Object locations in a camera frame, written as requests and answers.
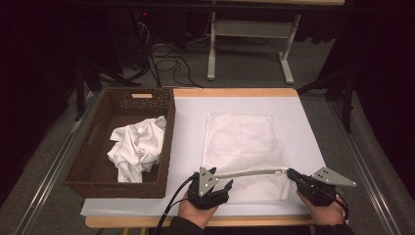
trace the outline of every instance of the dark background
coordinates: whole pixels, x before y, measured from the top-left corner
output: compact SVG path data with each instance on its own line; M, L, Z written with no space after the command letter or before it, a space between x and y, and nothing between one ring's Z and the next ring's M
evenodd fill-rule
M380 2L356 1L356 5L373 6ZM79 64L91 60L112 71L119 70L122 64L106 12L68 9L60 3L58 0L0 3L1 203L48 127L68 107L67 97L74 88ZM311 37L315 43L337 38L321 76L354 62L354 89L378 141L412 197L415 196L413 11L411 1L394 0L383 1L374 13L367 15L305 14L296 36L297 41ZM185 47L185 33L195 36L203 33L207 16L207 13L155 11L141 20L153 28L154 37ZM257 18L255 14L226 17ZM274 17L267 15L261 19Z

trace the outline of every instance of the hand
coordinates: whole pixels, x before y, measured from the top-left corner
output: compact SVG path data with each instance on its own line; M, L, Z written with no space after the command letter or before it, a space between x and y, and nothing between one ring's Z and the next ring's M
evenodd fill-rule
M208 225L208 222L210 221L210 218L216 212L218 206L209 210L197 209L189 202L189 200L187 200L187 192L184 195L183 199L186 200L180 202L178 215L182 218L190 220L202 229L205 229Z
M297 191L297 194L310 210L312 220L314 220L316 225L336 225L345 223L343 208L336 202L333 202L328 207L315 207L302 193Z

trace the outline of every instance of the white towel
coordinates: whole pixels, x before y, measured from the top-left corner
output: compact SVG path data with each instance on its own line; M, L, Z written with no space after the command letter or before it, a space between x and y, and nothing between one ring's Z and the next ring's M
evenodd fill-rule
M271 116L207 114L202 165L216 167L215 175L286 168L286 157ZM228 203L284 200L288 196L286 174L233 178ZM223 188L229 179L215 186Z
M110 139L116 143L108 157L118 168L118 182L142 183L142 171L150 171L159 163L165 125L161 116L113 131Z

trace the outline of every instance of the white table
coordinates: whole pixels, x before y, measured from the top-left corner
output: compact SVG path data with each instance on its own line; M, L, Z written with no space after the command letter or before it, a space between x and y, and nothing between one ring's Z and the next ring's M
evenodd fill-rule
M81 214L90 227L156 227L176 189L199 171L207 113L274 116L288 167L307 175L324 166L314 134L294 89L175 89L176 117L164 199L86 199ZM208 226L312 224L307 209L290 189L285 201L221 205ZM185 190L176 198L181 199ZM171 209L164 226L177 214Z

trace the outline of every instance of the wicker basket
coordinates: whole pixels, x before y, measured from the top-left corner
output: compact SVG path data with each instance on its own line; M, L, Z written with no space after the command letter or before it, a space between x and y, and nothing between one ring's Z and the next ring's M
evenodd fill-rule
M151 172L143 172L143 183L118 183L118 169L107 152L117 127L145 118L165 116L167 125L160 163ZM69 169L65 184L86 198L163 198L170 162L175 116L171 89L107 88L102 91L81 146Z

